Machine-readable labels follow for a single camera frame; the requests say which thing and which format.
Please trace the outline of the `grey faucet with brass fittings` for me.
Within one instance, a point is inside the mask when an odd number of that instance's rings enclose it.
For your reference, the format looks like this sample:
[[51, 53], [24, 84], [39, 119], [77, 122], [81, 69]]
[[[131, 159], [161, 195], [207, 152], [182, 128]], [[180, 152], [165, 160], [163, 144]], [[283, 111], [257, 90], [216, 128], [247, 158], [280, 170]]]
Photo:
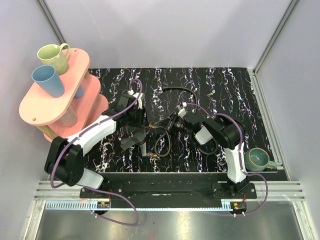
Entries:
[[133, 135], [121, 139], [121, 141], [120, 141], [121, 148], [124, 151], [128, 150], [129, 148], [131, 148], [133, 146], [139, 146], [142, 158], [149, 158], [149, 157], [156, 158], [156, 157], [158, 157], [158, 155], [154, 152], [150, 152], [150, 151], [147, 152], [146, 129], [153, 128], [152, 124], [148, 124], [146, 126], [128, 125], [126, 128], [129, 128], [130, 130], [132, 130]]

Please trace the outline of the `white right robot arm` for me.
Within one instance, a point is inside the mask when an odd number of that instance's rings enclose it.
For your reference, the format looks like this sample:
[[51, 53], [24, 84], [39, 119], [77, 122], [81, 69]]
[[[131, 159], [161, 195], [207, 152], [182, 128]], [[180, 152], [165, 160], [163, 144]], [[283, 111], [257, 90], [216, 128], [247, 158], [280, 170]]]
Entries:
[[249, 189], [249, 180], [243, 153], [246, 130], [243, 123], [224, 113], [213, 114], [207, 119], [201, 119], [194, 113], [186, 113], [183, 116], [172, 113], [154, 125], [164, 128], [168, 133], [184, 132], [198, 150], [213, 142], [215, 149], [211, 155], [222, 147], [227, 163], [227, 183], [222, 184], [221, 194], [235, 199], [248, 195], [246, 191]]

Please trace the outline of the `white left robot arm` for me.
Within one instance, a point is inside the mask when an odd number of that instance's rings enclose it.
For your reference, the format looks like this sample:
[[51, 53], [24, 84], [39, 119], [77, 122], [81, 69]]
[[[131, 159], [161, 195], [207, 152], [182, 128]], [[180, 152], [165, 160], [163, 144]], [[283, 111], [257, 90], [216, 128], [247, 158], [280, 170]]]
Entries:
[[103, 198], [108, 193], [108, 186], [104, 183], [102, 175], [85, 168], [85, 155], [102, 139], [120, 128], [132, 127], [138, 131], [132, 137], [123, 138], [121, 148], [127, 150], [138, 145], [142, 156], [145, 157], [146, 126], [144, 94], [133, 93], [130, 90], [83, 130], [66, 138], [55, 137], [50, 145], [44, 171], [52, 179], [57, 178], [70, 187], [75, 185], [87, 187], [95, 197]]

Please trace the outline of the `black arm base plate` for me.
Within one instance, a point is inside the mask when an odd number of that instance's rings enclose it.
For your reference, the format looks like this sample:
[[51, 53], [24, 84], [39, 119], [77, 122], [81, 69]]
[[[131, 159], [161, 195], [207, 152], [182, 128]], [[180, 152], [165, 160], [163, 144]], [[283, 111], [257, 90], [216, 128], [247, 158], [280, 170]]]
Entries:
[[197, 195], [211, 199], [255, 200], [257, 192], [253, 183], [240, 191], [228, 182], [211, 181], [107, 181], [100, 191], [117, 193], [127, 198], [133, 196], [182, 196]]

